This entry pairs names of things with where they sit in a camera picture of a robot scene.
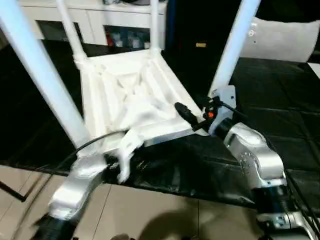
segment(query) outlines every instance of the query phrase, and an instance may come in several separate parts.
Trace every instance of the white frame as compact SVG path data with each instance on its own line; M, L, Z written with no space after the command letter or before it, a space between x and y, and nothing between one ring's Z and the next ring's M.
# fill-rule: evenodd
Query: white frame
M104 26L151 28L149 13L88 10L87 14L95 42L99 45L108 45ZM158 14L158 29L159 46L161 49L165 49L166 18L160 13Z
M131 124L134 124L132 120L140 120L145 115L145 109L150 111L152 120L135 125L133 128L139 132L146 145L193 133L191 126L178 115L173 105L181 102L196 116L200 115L201 110L161 56L158 37L159 0L151 0L151 14L145 15L150 22L149 50L89 58L80 44L66 3L64 0L56 2L73 51L74 61L80 70L85 125L92 137L130 128ZM134 78L134 88L122 82L128 77ZM117 148L119 142L120 139L116 136L113 140L109 138L108 141L103 141L100 150L112 151Z
M229 85L241 51L244 47L252 19L256 15L261 0L242 0L236 13L229 37L226 41L218 68L215 72L209 97L214 90Z
M56 7L21 7L27 16L29 23L37 39L45 39L37 21L62 22L61 14ZM78 23L83 42L85 44L95 44L94 34L89 23L87 11L84 9L69 9L70 16L74 23Z
M75 30L75 26L71 20L71 17L68 14L68 9L64 3L64 0L57 0L57 3L59 6L61 17L63 18L63 26L66 29L66 34L69 38L72 51L73 51L73 57L74 57L75 63L77 64L77 67L80 69L80 71L84 70L82 71L82 73L85 73L85 74L91 74L89 71L86 71L86 70L92 70L94 71L94 73L96 73L95 63L92 61L90 62L90 60L87 58L86 54L82 49L82 46L80 44L79 38ZM151 74L154 74L153 79L157 82L157 80L159 80L159 76L162 76L162 79L158 81L158 84L164 84L165 81L163 81L163 79L167 79L169 81L169 84L171 85L171 88L174 88L175 90L174 92L182 96L182 100L189 103L188 107L190 107L191 105L190 109L193 111L193 113L199 116L201 111L193 102L188 92L179 82L175 74L172 72L172 70L169 68L169 66L167 65L167 63L165 62L165 60L162 58L160 54L160 48L159 48L159 42L158 42L158 34L159 34L158 4L159 4L158 0L151 0L151 29L150 29L151 48L150 50L121 53L121 55L126 59L128 59L129 56L133 56L134 59L136 57L140 58L139 55L141 55L142 57L146 56L149 60L149 63L151 65L155 65L155 68L156 68L155 71L152 69L150 70ZM251 20L255 15L259 4L260 4L260 0L242 0L241 1L240 8L238 10L236 19L232 26L231 33L229 35L227 44L223 51L223 55L217 70L217 72L219 72L219 69L221 69L222 66L225 66L227 70L224 72L227 74L223 74L224 77L228 76L229 74L231 76L234 71L234 67L240 56L240 52L247 35L247 31L250 27ZM52 62L48 58L46 52L42 51L42 46L38 41L36 41L34 35L32 34L30 26L27 24L27 19L23 15L22 11L19 9L19 6L15 0L0 1L0 24L2 25L1 26L2 29L5 30L5 33L9 38L9 41L12 47L15 49L23 65L28 70L30 76L32 77L32 80L40 90L42 96L45 98L48 105L51 107L57 119L60 121L60 124L63 126L64 130L68 134L69 138L72 140L73 144L76 147L78 147L81 144L87 142L88 139L90 138L88 129L84 125L84 122L79 112L77 111L68 91L63 85L63 82L61 81ZM237 40L240 42L236 45L236 47L232 47L232 43L235 43L235 41ZM116 56L115 55L100 56L100 57L97 57L97 59L98 61L100 60L105 61L105 58L112 59L114 57ZM234 58L234 60L231 62L231 64L226 65L226 63L228 63L228 61L226 60L232 57ZM126 69L126 68L121 68L120 64L117 65L117 68L120 71L122 71L123 69ZM216 76L212 85L217 82ZM89 84L95 83L95 81L90 80L90 76L85 77L85 79L86 79L86 82ZM224 85L228 85L229 80L230 79L228 78L221 78L218 83L220 84L222 82L224 83ZM87 89L86 87L84 87L82 88L82 91L83 90L88 91L90 89ZM188 131L191 133L190 126L189 125L186 126L186 122L182 118L176 118L176 120L178 120L179 127L181 127L181 130L184 133L181 134L180 136L174 136L174 137L169 136L170 139L186 136ZM171 132L170 128L172 127L172 124L168 122L166 127L168 127L168 129L165 129L165 132L163 133L165 133L165 135L168 136L169 132ZM153 131L147 130L145 133L148 134L150 132L152 133Z

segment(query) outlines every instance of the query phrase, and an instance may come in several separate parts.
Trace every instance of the white cabinet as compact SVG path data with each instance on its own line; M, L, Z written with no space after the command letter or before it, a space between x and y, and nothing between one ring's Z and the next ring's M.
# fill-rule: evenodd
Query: white cabinet
M150 6L104 5L102 0L65 0L82 42L129 49L148 48ZM19 0L38 39L66 41L55 0ZM159 44L165 48L167 2L159 3Z
M61 15L57 8L24 6L22 9L29 19L29 23L38 39L51 39L49 35L54 35L54 30L60 30L62 32L61 38L66 38ZM83 9L70 9L69 12L82 41L86 44L95 44L87 11Z
M88 10L88 16L96 44L108 45L107 37L118 35L118 40L124 47L148 48L150 43L150 14L119 11ZM159 44L165 48L166 19L159 14Z

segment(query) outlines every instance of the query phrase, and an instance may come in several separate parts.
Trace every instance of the black cable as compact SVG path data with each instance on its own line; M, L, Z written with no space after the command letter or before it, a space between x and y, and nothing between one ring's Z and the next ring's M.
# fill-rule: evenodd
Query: black cable
M221 106L224 106L226 108L228 108L229 110L233 111L234 113L236 113L237 115L239 115L240 117L242 117L243 119L245 119L246 121L249 121L249 117L245 114L243 114L242 112L238 111L237 109L235 109L234 107L226 104L223 101L220 101L219 103ZM253 124L251 121L249 121L249 123L251 125L253 125L253 127L258 131L257 126L255 126L255 124ZM276 153L278 152L276 147L273 145L273 143L268 139L267 135L263 134L261 131L259 131L265 138L267 144L269 145L269 147L275 151ZM291 173L284 168L284 173L285 175L288 177L289 183L292 185L292 187L294 188L294 190L296 191L297 195L299 196L299 198L302 200L303 204L305 205L305 207L307 208L312 220L315 222L315 224L313 222L311 222L309 219L306 220L308 222L308 224L310 225L310 227L315 231L315 233L317 234L318 238L320 239L320 222L315 214L315 212L312 210L312 208L310 207L310 205L308 204L306 198L304 197L303 193L301 192L298 184L296 183L296 181L294 180L294 178L292 177ZM299 208L299 210L301 211L301 213L303 215L306 215L306 213L304 212L302 206L300 204L297 204L297 207Z
M55 172L58 171L66 162L68 162L70 159L72 159L74 156L76 156L76 154L81 151L82 149L86 148L87 146L101 140L101 139L104 139L104 138L107 138L111 135L114 135L114 134L119 134L119 133L126 133L127 131L126 130L123 130L123 131L116 131L116 132L111 132L111 133L107 133L107 134L104 134L102 136L99 136L99 137L96 137L90 141L88 141L87 143L83 144L82 146L78 147L77 149L75 149L72 153L70 153L62 162L60 162L60 164L54 169L51 171L50 173L50 176L47 178L47 180L42 184L42 186L40 187L40 189L36 192L34 198L31 200L30 204L28 205L28 207L25 209L22 217L20 218L20 221L17 225L17 228L15 229L13 235L12 235L12 238L11 240L16 240L17 237L19 236L19 233L20 233L20 230L21 230L21 226L22 226L22 223L25 221L25 219L28 217L29 215L29 212L32 208L32 206L35 204L36 200L38 199L38 197L40 196L40 194L43 192L43 190L45 189L45 187L48 185L48 183L50 182L50 180L52 179L52 177L54 176Z
M302 206L301 204L296 200L294 199L294 203L295 205L299 208L299 209L302 209ZM309 224L309 226L312 228L312 230L314 231L314 234L316 235L317 239L320 240L320 232L319 230L316 228L315 224L313 223L313 221L311 221L308 217L308 215L306 214L305 211L301 210L301 214L303 215L304 219L306 220L306 222Z

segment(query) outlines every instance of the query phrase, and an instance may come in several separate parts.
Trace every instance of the shelf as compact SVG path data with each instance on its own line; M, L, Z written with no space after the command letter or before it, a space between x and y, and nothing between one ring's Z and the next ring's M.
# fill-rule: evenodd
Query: shelf
M43 7L43 8L56 8L55 0L18 0L22 7ZM112 12L128 12L149 14L150 6L139 6L129 3L119 4L103 4L103 0L66 0L70 9L84 9L84 10L102 10ZM159 14L164 15L166 12L168 1L159 3Z

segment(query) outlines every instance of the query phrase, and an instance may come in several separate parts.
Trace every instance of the black mat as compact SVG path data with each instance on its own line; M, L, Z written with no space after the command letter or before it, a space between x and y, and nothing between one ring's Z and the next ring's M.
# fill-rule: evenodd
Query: black mat
M52 61L81 111L80 75L70 46L44 41ZM89 56L109 52L85 45ZM196 103L208 93L219 56L164 54ZM2 68L0 164L52 171L73 146L10 46L0 51ZM302 192L320 214L320 79L307 64L240 59L232 78L239 108L268 135ZM72 162L57 174L66 175ZM217 138L192 135L137 151L126 185L176 195L254 207L238 162ZM105 181L116 183L117 169Z

